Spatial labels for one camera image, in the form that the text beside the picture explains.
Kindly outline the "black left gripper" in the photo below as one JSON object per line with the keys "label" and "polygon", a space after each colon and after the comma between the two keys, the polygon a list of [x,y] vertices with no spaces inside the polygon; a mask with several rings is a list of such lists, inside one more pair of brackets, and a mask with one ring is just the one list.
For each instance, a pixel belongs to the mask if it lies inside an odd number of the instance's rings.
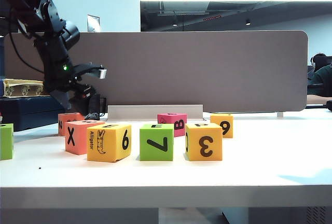
{"label": "black left gripper", "polygon": [[44,88],[65,109],[72,104],[85,120],[100,119],[100,94],[89,84],[80,84],[82,75],[104,78],[104,66],[85,63],[50,62],[44,65]]}

